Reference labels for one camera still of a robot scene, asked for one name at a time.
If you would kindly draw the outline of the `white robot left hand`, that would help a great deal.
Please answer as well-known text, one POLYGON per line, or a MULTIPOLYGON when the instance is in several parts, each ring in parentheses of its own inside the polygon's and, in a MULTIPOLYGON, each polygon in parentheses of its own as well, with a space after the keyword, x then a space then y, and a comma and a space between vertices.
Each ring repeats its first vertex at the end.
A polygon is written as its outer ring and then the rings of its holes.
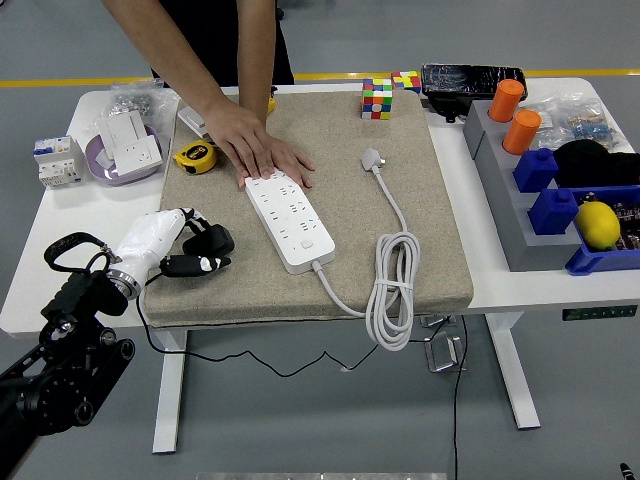
POLYGON ((150 271, 173 278, 199 277, 231 263, 235 243, 220 224, 192 208, 163 210, 138 218, 115 251, 107 276, 126 295, 138 295, 150 271))

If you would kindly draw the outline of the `person's left hand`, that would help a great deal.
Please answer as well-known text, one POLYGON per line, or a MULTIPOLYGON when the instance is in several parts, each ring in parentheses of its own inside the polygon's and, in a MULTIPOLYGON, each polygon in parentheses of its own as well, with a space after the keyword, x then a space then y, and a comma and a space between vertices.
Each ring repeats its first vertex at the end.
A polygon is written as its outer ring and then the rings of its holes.
POLYGON ((311 188, 308 172, 315 166, 309 157, 287 142, 267 133, 251 134, 247 139, 239 137, 231 143, 237 159, 238 187, 243 189, 248 179, 267 179, 276 170, 289 176, 295 184, 311 188))

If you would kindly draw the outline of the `person's right hand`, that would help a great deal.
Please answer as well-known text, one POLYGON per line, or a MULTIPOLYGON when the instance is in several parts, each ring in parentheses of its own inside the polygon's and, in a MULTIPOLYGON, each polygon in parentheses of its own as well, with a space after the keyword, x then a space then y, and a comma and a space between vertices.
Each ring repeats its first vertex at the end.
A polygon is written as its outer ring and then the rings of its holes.
POLYGON ((221 95, 200 112, 209 135, 241 179, 266 178, 274 169, 268 136, 258 117, 221 95))

